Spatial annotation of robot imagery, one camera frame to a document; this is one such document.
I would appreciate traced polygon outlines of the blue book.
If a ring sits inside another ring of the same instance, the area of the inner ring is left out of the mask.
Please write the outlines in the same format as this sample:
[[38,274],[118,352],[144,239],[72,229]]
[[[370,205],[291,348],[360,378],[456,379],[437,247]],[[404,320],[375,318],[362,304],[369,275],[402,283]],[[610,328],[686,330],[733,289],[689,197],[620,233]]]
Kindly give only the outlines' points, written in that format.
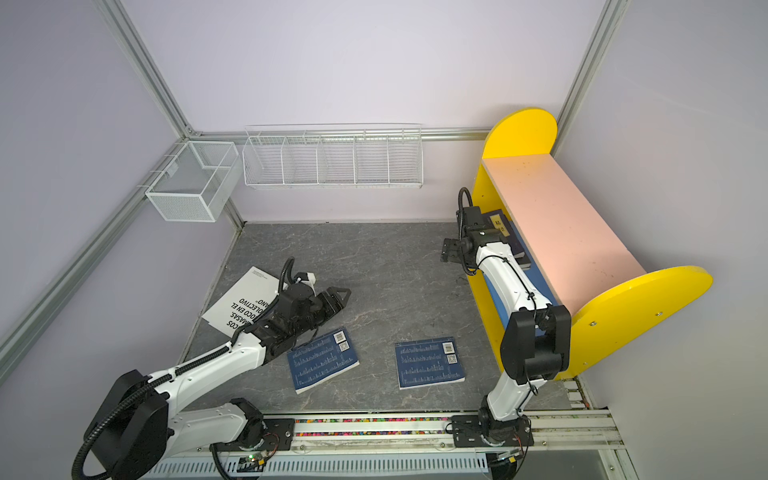
[[319,337],[287,354],[294,390],[301,394],[359,365],[346,328]]
[[523,246],[511,221],[501,209],[488,211],[483,218],[490,222],[502,235],[503,241],[510,246],[512,254],[520,267],[526,271],[532,267],[532,261]]
[[395,357],[400,390],[461,383],[466,378],[453,337],[397,343]]

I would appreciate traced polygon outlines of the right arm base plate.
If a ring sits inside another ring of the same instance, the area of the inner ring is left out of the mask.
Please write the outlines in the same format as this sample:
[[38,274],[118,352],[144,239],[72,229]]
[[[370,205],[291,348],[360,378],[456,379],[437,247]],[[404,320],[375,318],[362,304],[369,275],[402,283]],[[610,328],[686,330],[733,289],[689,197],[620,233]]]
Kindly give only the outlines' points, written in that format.
[[459,448],[529,447],[534,444],[533,430],[527,417],[498,421],[479,415],[455,415],[445,426]]

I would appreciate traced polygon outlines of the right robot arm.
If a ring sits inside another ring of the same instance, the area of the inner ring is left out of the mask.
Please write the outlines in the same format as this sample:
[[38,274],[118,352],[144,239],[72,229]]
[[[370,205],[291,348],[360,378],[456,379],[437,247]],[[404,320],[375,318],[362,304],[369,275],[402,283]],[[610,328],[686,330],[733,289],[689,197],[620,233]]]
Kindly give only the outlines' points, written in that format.
[[522,445],[530,427],[525,407],[569,366],[571,315],[535,287],[466,187],[457,196],[456,220],[458,237],[443,242],[441,260],[459,264],[470,277],[482,276],[504,327],[501,374],[481,403],[477,428],[491,446]]

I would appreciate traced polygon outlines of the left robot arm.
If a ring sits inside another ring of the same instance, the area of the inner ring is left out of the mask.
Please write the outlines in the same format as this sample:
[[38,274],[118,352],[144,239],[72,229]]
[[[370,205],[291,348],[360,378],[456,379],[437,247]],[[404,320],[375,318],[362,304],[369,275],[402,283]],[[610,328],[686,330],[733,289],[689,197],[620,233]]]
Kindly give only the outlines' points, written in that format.
[[222,345],[149,375],[137,370],[121,375],[83,435],[72,478],[87,478],[89,455],[103,467],[101,479],[139,479],[167,457],[206,447],[225,477],[222,448],[277,450],[279,436],[245,398],[203,410],[187,407],[296,347],[300,336],[318,330],[347,306],[350,289],[319,291],[314,274],[294,272],[294,263],[288,258],[277,276],[250,269],[205,313],[228,334]]

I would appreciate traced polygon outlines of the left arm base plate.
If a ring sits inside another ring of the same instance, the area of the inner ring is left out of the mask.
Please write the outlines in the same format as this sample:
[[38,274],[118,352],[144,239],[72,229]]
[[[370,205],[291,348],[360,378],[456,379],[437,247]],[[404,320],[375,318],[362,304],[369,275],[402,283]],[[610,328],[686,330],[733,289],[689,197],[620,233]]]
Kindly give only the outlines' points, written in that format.
[[219,452],[273,452],[291,447],[296,422],[293,418],[266,418],[248,425],[243,433],[228,443],[218,443]]

